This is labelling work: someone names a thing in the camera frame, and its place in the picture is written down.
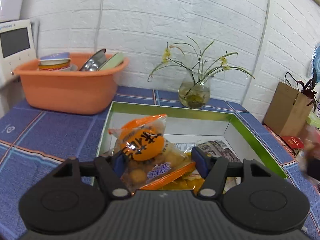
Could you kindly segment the orange egg-roll snack bag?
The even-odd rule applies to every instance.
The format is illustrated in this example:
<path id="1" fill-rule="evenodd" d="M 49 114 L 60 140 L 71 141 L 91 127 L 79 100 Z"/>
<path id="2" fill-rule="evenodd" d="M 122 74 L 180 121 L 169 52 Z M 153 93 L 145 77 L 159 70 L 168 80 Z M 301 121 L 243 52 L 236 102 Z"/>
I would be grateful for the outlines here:
<path id="1" fill-rule="evenodd" d="M 158 190 L 195 170 L 191 156 L 164 137 L 166 114 L 133 119 L 110 128 L 116 137 L 114 153 L 124 157 L 121 180 L 131 191 Z"/>

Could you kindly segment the grey printed snack packet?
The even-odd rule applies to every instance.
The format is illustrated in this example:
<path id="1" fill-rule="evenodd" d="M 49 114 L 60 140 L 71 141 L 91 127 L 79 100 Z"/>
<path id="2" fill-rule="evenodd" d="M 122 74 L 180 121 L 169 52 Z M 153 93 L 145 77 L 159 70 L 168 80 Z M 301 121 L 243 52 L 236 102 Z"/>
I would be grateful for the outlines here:
<path id="1" fill-rule="evenodd" d="M 224 157 L 230 162 L 240 163 L 240 159 L 222 140 L 213 140 L 197 144 L 197 147 L 209 157 Z"/>

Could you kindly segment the yellow snack bag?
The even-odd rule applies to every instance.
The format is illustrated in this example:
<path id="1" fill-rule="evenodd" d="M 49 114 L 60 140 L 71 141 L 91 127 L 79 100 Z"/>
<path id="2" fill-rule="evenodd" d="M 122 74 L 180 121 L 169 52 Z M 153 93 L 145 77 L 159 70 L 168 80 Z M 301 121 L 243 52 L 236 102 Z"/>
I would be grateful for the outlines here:
<path id="1" fill-rule="evenodd" d="M 199 191 L 200 187 L 204 183 L 204 179 L 198 173 L 195 164 L 190 166 L 193 163 L 191 159 L 191 153 L 186 154 L 175 154 L 170 153 L 165 156 L 165 161 L 168 161 L 171 164 L 171 167 L 174 169 L 170 174 L 170 178 L 173 178 L 172 174 L 176 171 L 179 171 L 179 176 L 176 176 L 176 179 L 170 183 L 159 188 L 160 190 L 192 190 L 195 194 Z"/>

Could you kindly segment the green snack box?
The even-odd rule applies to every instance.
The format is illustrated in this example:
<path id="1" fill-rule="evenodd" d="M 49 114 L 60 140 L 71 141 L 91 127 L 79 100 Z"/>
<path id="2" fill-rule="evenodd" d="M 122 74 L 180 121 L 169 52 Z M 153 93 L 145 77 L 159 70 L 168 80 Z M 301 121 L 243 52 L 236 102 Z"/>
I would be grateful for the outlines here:
<path id="1" fill-rule="evenodd" d="M 150 115 L 166 114 L 164 136 L 172 143 L 195 144 L 214 139 L 222 140 L 240 160 L 255 159 L 274 173 L 287 179 L 281 166 L 278 143 L 264 126 L 249 112 L 227 110 L 196 110 L 138 103 L 113 102 L 108 110 L 96 155 L 114 147 L 116 139 L 108 133 L 127 122 Z"/>

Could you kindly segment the glass vase with plant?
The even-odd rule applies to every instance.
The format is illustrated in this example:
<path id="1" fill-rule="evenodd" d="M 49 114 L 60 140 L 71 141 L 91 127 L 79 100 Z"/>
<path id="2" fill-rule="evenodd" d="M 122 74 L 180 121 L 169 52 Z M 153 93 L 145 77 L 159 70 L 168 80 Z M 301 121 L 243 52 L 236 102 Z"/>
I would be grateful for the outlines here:
<path id="1" fill-rule="evenodd" d="M 254 78 L 253 74 L 245 68 L 232 66 L 228 63 L 228 58 L 237 56 L 238 52 L 226 51 L 221 56 L 211 59 L 206 56 L 206 53 L 215 40 L 201 48 L 196 40 L 188 38 L 191 40 L 190 42 L 167 43 L 161 62 L 153 68 L 148 76 L 148 81 L 150 81 L 156 72 L 170 67 L 185 71 L 185 77 L 178 89 L 179 101 L 183 106 L 192 109 L 201 109 L 205 106 L 210 98 L 210 82 L 217 74 L 236 71 L 243 73 L 247 78 Z M 185 47 L 191 49 L 195 55 L 195 59 L 191 62 L 178 59 L 172 53 L 173 50 L 178 50 L 182 56 L 186 56 Z"/>

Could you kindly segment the blue plaid tablecloth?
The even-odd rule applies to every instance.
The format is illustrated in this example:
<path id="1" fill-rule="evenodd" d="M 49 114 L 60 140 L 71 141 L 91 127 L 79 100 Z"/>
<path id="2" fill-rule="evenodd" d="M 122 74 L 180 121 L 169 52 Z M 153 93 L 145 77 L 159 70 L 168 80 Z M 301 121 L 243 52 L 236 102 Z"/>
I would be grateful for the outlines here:
<path id="1" fill-rule="evenodd" d="M 240 104 L 210 99 L 210 113 L 229 113 L 248 129 L 246 137 L 260 142 L 285 169 L 288 181 L 308 197 L 307 233 L 319 239 L 319 191 L 299 172 L 298 164 L 268 129 Z M 107 111 L 78 115 L 45 111 L 25 100 L 1 118 L 1 236 L 18 239 L 26 229 L 18 213 L 22 194 L 68 157 L 90 161 L 96 155 Z"/>

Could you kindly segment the red box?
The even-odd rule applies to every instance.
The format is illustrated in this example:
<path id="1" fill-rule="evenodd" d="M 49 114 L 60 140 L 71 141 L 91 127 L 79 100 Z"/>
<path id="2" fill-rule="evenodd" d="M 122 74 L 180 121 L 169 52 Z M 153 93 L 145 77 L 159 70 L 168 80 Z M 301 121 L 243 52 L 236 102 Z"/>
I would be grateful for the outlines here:
<path id="1" fill-rule="evenodd" d="M 292 150 L 302 150 L 304 148 L 303 142 L 298 137 L 292 136 L 281 136 L 281 139 L 291 148 Z"/>

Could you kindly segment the orange plastic basin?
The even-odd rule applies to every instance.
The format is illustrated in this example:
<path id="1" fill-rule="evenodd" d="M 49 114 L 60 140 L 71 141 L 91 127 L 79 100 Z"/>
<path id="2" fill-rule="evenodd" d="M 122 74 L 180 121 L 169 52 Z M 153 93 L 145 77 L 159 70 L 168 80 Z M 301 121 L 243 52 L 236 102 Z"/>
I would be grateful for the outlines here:
<path id="1" fill-rule="evenodd" d="M 57 112 L 92 115 L 102 112 L 112 102 L 121 72 L 129 59 L 97 72 L 42 71 L 39 60 L 31 60 L 13 70 L 20 76 L 29 105 Z"/>

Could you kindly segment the brown paper bag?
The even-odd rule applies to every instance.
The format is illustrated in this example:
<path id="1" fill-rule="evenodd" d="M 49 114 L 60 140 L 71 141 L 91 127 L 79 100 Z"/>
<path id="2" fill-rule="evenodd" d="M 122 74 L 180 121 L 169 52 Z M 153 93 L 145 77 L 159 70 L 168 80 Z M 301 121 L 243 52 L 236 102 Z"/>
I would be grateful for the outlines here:
<path id="1" fill-rule="evenodd" d="M 264 116 L 263 124 L 276 135 L 297 137 L 303 129 L 313 106 L 300 90 L 279 82 Z"/>

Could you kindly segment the green plate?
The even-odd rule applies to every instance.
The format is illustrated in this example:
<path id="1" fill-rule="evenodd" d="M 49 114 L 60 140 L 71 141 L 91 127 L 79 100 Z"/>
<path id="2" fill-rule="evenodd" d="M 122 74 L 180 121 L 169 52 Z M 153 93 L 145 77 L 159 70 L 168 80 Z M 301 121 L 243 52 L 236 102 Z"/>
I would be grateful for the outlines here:
<path id="1" fill-rule="evenodd" d="M 124 61 L 123 53 L 122 52 L 115 53 L 98 69 L 98 71 L 113 69 L 116 66 L 120 65 L 123 61 Z"/>

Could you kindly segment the red patterned bowl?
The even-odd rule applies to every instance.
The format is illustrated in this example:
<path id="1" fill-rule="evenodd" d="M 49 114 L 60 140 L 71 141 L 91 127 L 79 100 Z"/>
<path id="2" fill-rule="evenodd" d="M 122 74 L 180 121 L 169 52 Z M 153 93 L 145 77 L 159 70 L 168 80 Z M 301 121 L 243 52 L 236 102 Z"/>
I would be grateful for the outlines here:
<path id="1" fill-rule="evenodd" d="M 66 69 L 70 66 L 69 63 L 52 64 L 52 65 L 41 65 L 39 64 L 38 69 L 44 71 L 58 71 L 61 69 Z"/>

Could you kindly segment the blue rimmed bowl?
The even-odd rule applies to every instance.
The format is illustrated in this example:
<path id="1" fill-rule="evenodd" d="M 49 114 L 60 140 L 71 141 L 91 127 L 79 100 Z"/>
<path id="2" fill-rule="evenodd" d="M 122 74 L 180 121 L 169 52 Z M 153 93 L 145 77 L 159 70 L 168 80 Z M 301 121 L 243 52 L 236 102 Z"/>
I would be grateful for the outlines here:
<path id="1" fill-rule="evenodd" d="M 51 66 L 55 64 L 63 64 L 67 63 L 71 60 L 70 53 L 63 52 L 63 53 L 55 53 L 46 55 L 40 58 L 39 64 L 41 66 Z"/>

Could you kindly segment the dark purple plant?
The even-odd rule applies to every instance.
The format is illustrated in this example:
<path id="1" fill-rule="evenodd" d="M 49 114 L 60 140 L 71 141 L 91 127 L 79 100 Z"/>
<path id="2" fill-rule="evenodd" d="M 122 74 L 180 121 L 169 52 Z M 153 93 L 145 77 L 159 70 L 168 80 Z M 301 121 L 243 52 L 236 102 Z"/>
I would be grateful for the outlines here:
<path id="1" fill-rule="evenodd" d="M 312 105 L 313 106 L 313 111 L 316 110 L 318 100 L 316 99 L 316 94 L 317 92 L 315 91 L 315 87 L 317 85 L 317 73 L 315 68 L 312 68 L 312 78 L 308 80 L 306 84 L 304 84 L 303 81 L 296 81 L 297 87 L 301 86 L 302 89 L 300 92 L 307 96 L 310 99 L 310 102 L 307 104 L 307 106 Z"/>

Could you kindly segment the white machine with screen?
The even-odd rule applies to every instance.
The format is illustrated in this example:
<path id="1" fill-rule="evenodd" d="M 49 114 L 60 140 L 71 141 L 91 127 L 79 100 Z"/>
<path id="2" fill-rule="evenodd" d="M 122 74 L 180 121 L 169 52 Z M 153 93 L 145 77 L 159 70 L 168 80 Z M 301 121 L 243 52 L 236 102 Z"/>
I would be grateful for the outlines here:
<path id="1" fill-rule="evenodd" d="M 17 78 L 16 67 L 37 58 L 39 26 L 36 18 L 1 23 L 1 88 Z"/>

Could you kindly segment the blue round wall decoration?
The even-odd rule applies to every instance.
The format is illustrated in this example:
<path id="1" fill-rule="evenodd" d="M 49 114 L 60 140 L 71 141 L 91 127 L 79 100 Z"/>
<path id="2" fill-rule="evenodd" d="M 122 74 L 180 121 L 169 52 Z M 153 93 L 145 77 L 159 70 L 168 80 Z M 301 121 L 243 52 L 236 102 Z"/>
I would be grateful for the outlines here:
<path id="1" fill-rule="evenodd" d="M 310 73 L 311 75 L 316 74 L 317 80 L 319 83 L 320 80 L 320 43 L 317 43 L 313 50 L 311 64 L 310 64 Z"/>

